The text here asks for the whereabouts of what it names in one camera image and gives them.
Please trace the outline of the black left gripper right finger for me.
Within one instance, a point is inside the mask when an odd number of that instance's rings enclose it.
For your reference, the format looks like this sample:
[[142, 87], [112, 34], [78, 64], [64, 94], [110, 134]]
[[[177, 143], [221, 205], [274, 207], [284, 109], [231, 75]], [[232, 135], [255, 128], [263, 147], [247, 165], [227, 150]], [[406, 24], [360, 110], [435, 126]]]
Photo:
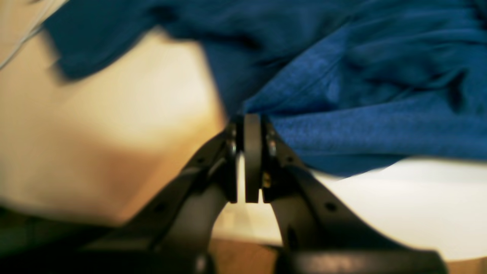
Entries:
[[261, 119], [263, 201], [272, 206], [283, 250], [276, 274], [447, 274], [436, 251], [408, 248], [372, 228], [322, 185]]

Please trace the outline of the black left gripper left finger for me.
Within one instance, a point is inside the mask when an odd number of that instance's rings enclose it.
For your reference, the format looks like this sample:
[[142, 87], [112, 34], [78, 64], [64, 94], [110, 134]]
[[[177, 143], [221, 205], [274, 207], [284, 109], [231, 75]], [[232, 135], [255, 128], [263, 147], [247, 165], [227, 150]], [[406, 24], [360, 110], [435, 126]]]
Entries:
[[262, 126], [237, 116], [205, 143], [179, 175], [117, 229], [26, 224], [27, 246], [1, 254], [2, 274], [213, 274], [208, 245], [215, 221], [238, 200], [238, 156], [246, 154], [245, 201], [262, 187]]

